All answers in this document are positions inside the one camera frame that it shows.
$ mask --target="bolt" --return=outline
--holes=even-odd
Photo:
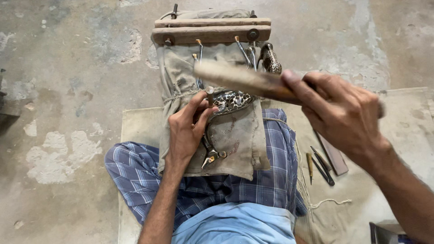
[[[256,32],[254,31],[250,32],[250,38],[252,39],[256,38]]]
[[[170,40],[170,38],[167,38],[167,40],[165,40],[164,43],[165,43],[167,46],[172,46],[172,40]]]

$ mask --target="blue shirt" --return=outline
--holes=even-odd
[[[172,235],[172,243],[295,244],[294,216],[286,209],[255,203],[225,203],[189,218]]]

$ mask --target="person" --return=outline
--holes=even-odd
[[[432,243],[434,194],[401,162],[390,142],[380,133],[378,97],[339,76],[324,73],[310,72],[301,79],[285,70],[281,80],[302,101],[302,111],[312,127],[373,177],[407,235],[421,243]],[[316,91],[308,83],[316,86]],[[215,107],[204,109],[205,97],[205,92],[199,92],[185,107],[168,118],[170,146],[162,178],[155,176],[155,180],[148,181],[129,172],[140,168],[148,175],[155,174],[155,164],[149,166],[143,162],[149,159],[158,161],[156,148],[130,142],[115,146],[106,154],[105,165],[124,199],[136,216],[143,217],[138,243],[295,243],[292,228],[296,197],[294,194],[286,194],[285,197],[276,195],[282,190],[294,192],[295,185],[290,179],[294,171],[296,175],[296,168],[293,170],[293,164],[288,163],[294,160],[291,158],[293,152],[287,152],[282,159],[273,158],[273,150],[271,153],[268,151],[280,144],[293,150],[291,137],[294,135],[288,133],[292,130],[283,123],[272,121],[276,127],[271,128],[273,133],[268,133],[267,121],[264,121],[266,136],[281,139],[279,145],[272,145],[274,140],[267,138],[271,171],[275,170],[273,167],[284,165],[286,178],[289,178],[284,186],[272,185],[278,188],[273,194],[275,198],[283,199],[281,204],[274,198],[269,198],[274,199],[272,204],[257,200],[261,198],[257,192],[267,188],[262,186],[264,183],[261,180],[272,181],[273,174],[257,175],[254,184],[261,187],[255,188],[256,192],[244,191],[243,184],[249,182],[231,176],[225,176],[228,178],[220,179],[222,181],[201,178],[207,182],[205,189],[200,188],[201,185],[195,186],[189,181],[191,179],[183,178],[204,133],[207,118],[216,110]],[[280,115],[275,118],[285,119]],[[276,171],[274,176],[275,180],[285,178]],[[256,199],[244,197],[252,194]],[[183,201],[193,201],[194,204],[186,205]]]

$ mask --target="stained floor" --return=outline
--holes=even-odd
[[[117,189],[103,155],[123,109],[163,105],[154,20],[174,1],[3,0],[0,243],[116,243]],[[431,0],[178,1],[272,19],[284,68],[323,69],[370,90],[434,86]]]

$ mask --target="blue checkered lungi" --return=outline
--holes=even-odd
[[[262,116],[286,122],[286,115],[281,109],[263,109]],[[252,202],[285,208],[294,216],[307,213],[296,189],[295,132],[285,123],[266,119],[264,128],[271,169],[254,171],[252,181],[233,175],[183,177],[174,230],[206,208],[227,202]],[[158,154],[158,148],[123,142],[114,145],[105,155],[108,173],[140,224],[145,221],[160,185]]]

